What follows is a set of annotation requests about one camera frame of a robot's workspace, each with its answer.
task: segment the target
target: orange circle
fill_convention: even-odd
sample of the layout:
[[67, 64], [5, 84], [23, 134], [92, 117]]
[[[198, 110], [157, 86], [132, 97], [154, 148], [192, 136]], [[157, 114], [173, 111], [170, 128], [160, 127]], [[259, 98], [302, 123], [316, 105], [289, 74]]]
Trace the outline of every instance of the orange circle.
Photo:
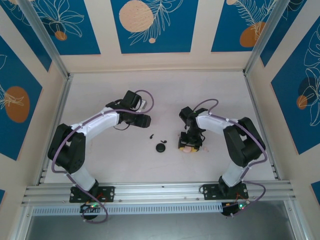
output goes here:
[[65, 34], [63, 31], [56, 31], [54, 36], [60, 41], [67, 40], [67, 34]]
[[154, 44], [156, 42], [156, 39], [154, 39], [153, 37], [149, 39], [149, 43]]
[[241, 46], [245, 48], [254, 47], [265, 25], [266, 23], [262, 21], [256, 23], [255, 25], [249, 26], [246, 30], [244, 30], [240, 36]]
[[303, 95], [299, 96], [298, 99], [296, 100], [296, 105], [301, 110], [305, 109], [308, 105], [307, 97]]
[[12, 121], [21, 124], [27, 120], [30, 100], [28, 93], [22, 87], [10, 87], [4, 95], [4, 99], [7, 101], [5, 104], [6, 114]]
[[147, 30], [154, 23], [151, 9], [140, 0], [128, 1], [119, 12], [121, 25], [129, 32], [139, 33]]
[[226, 0], [226, 4], [233, 5], [237, 2], [237, 0]]

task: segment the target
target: small black object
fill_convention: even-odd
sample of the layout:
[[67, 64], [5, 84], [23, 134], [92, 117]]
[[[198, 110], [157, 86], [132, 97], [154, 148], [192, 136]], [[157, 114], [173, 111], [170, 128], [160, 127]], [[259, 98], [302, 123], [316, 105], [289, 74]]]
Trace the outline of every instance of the small black object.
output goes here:
[[130, 127], [130, 123], [129, 123], [124, 129], [119, 129], [119, 128], [116, 128], [115, 126], [113, 126], [113, 128], [114, 128], [115, 130], [119, 130], [119, 131], [127, 130], [129, 127]]
[[163, 153], [166, 150], [166, 146], [163, 143], [158, 143], [155, 149], [158, 153]]
[[221, 184], [204, 184], [203, 192], [201, 192], [204, 195], [204, 200], [236, 200], [237, 194], [240, 194], [245, 199], [249, 198], [247, 186], [244, 183], [238, 183], [237, 185], [233, 187], [227, 187], [222, 192], [220, 188]]
[[197, 151], [200, 149], [204, 141], [204, 139], [201, 138], [203, 136], [202, 133], [206, 130], [198, 127], [196, 117], [207, 110], [206, 108], [200, 108], [197, 111], [192, 111], [188, 106], [181, 110], [179, 117], [189, 129], [187, 132], [181, 132], [178, 142], [179, 149], [185, 146], [192, 147]]
[[[88, 204], [83, 204], [80, 206], [80, 213], [81, 214], [94, 214], [94, 213], [100, 213], [100, 207], [92, 207]], [[98, 217], [98, 215], [84, 215], [83, 218], [86, 220], [92, 220]]]
[[223, 209], [222, 215], [226, 217], [231, 216], [231, 214], [236, 214], [237, 212], [240, 211], [239, 204], [235, 204], [234, 202], [229, 202], [229, 203], [223, 202], [222, 209]]
[[[107, 108], [112, 108], [114, 110], [131, 110], [141, 103], [141, 96], [133, 91], [127, 91], [123, 99], [117, 101], [112, 101], [105, 105]], [[148, 128], [151, 123], [151, 117], [145, 114], [134, 114], [131, 112], [121, 112], [119, 111], [119, 122], [118, 124], [125, 122], [132, 126], [137, 126], [140, 128]]]
[[[100, 202], [113, 203], [114, 195], [115, 195], [115, 187], [114, 186], [98, 186], [98, 182], [96, 181], [94, 186], [90, 189], [89, 193], [93, 196], [98, 196], [102, 194], [106, 200], [99, 199]], [[88, 201], [93, 201], [88, 195], [83, 193], [76, 186], [71, 187], [71, 196], [69, 198], [70, 203], [86, 203]]]

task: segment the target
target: orange object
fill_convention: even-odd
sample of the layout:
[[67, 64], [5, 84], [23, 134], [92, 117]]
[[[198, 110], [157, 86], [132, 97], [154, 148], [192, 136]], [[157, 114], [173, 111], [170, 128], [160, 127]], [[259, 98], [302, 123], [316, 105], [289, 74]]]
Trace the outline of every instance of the orange object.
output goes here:
[[245, 48], [254, 47], [265, 25], [265, 22], [258, 22], [244, 30], [240, 37], [241, 46]]
[[23, 123], [27, 120], [30, 110], [30, 100], [28, 93], [19, 86], [12, 86], [7, 91], [7, 94], [4, 95], [4, 98], [10, 98], [11, 96], [20, 99], [19, 104], [15, 104], [14, 101], [5, 105], [5, 111], [8, 117], [16, 122], [16, 123]]

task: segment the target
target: blue wall panel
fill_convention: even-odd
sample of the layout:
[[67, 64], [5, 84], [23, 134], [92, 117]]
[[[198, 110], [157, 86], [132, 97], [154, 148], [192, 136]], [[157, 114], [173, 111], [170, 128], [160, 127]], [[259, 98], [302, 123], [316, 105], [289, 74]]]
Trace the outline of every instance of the blue wall panel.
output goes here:
[[285, 37], [287, 31], [295, 21], [306, 1], [307, 0], [291, 0], [289, 2], [260, 55], [264, 66], [266, 66], [269, 62], [270, 58], [276, 51], [282, 39]]
[[299, 154], [320, 143], [320, 17], [271, 82]]
[[52, 60], [30, 26], [28, 20], [23, 15], [19, 6], [9, 0], [0, 0], [0, 5], [18, 29], [26, 43], [30, 46], [36, 57], [42, 63], [43, 67], [48, 71]]
[[111, 0], [122, 54], [188, 53], [198, 0]]
[[17, 160], [42, 86], [0, 37], [0, 153]]
[[212, 52], [251, 51], [276, 0], [225, 0]]

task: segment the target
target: white table surface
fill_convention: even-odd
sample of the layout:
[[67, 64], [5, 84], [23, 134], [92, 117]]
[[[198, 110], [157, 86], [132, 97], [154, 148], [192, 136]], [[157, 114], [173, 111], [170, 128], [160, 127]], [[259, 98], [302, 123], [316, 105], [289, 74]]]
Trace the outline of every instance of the white table surface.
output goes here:
[[[248, 117], [259, 128], [243, 73], [214, 71], [75, 74], [62, 123], [81, 122], [109, 102], [123, 98], [127, 90], [140, 89], [148, 90], [155, 99], [149, 113], [150, 127], [130, 126], [125, 131], [109, 128], [86, 145], [84, 164], [100, 183], [217, 181], [231, 161], [223, 136], [204, 132], [203, 147], [208, 151], [203, 147], [195, 153], [178, 149], [179, 134], [184, 130], [180, 110], [187, 106], [193, 108], [203, 100], [217, 98], [220, 103], [213, 113], [234, 119]], [[144, 93], [141, 95], [150, 106], [150, 98]], [[205, 103], [203, 107], [209, 108], [212, 103]], [[160, 140], [167, 140], [163, 153], [156, 151]], [[245, 179], [274, 180], [270, 162], [252, 167]], [[69, 183], [69, 180], [63, 174], [54, 174], [49, 167], [44, 182]]]

